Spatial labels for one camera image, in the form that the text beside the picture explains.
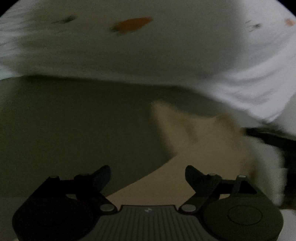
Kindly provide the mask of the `cream beige garment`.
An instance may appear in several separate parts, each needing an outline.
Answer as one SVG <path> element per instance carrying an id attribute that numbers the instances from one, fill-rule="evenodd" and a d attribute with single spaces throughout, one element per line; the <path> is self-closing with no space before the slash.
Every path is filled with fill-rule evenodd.
<path id="1" fill-rule="evenodd" d="M 284 181 L 277 161 L 261 162 L 227 114 L 204 118 L 164 102 L 154 102 L 152 119 L 172 158 L 156 171 L 110 195 L 109 200 L 115 206 L 180 206 L 194 194 L 185 181 L 188 165 L 225 179 L 249 175 L 275 204 L 282 202 Z"/>

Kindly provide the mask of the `white carrot print bedsheet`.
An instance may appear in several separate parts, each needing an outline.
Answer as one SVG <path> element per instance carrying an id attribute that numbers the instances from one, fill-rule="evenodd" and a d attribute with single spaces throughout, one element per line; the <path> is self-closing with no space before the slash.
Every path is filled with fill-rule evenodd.
<path id="1" fill-rule="evenodd" d="M 295 133 L 295 1 L 1 1 L 1 72 L 182 86 Z"/>

